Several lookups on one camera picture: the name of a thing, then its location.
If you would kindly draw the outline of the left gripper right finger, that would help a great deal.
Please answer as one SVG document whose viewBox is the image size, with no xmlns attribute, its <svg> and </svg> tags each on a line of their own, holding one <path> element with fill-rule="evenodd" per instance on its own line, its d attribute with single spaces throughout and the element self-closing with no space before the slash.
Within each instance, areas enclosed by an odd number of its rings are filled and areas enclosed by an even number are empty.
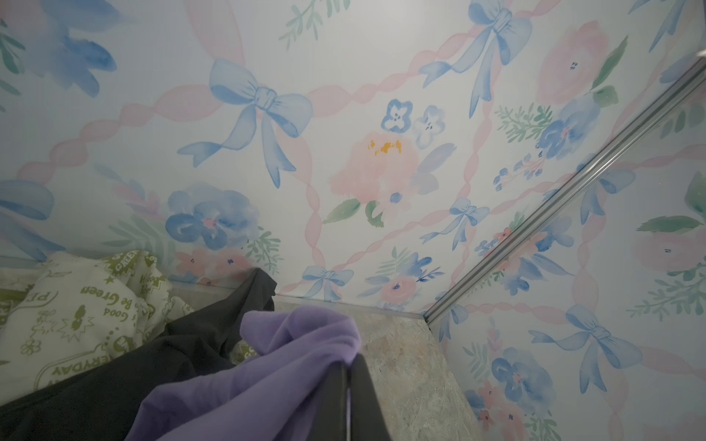
<svg viewBox="0 0 706 441">
<path fill-rule="evenodd" d="M 352 441 L 391 441 L 366 360 L 357 354 L 349 369 L 349 435 Z"/>
</svg>

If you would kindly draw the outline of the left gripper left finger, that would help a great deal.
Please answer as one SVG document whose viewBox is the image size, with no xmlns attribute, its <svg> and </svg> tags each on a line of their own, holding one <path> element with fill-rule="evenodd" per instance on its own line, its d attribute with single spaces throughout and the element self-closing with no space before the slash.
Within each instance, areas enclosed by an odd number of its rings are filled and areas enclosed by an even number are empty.
<svg viewBox="0 0 706 441">
<path fill-rule="evenodd" d="M 332 365 L 319 387 L 320 400 L 307 441 L 347 439 L 347 367 Z"/>
</svg>

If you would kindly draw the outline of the purple cloth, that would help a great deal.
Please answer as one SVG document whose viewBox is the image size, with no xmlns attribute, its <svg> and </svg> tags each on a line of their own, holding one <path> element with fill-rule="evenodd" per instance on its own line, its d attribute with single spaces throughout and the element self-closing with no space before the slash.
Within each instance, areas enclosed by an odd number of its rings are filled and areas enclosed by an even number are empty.
<svg viewBox="0 0 706 441">
<path fill-rule="evenodd" d="M 329 368 L 349 365 L 361 338 L 329 308 L 248 312 L 240 334 L 256 356 L 215 374 L 156 387 L 141 403 L 130 440 L 305 440 Z"/>
</svg>

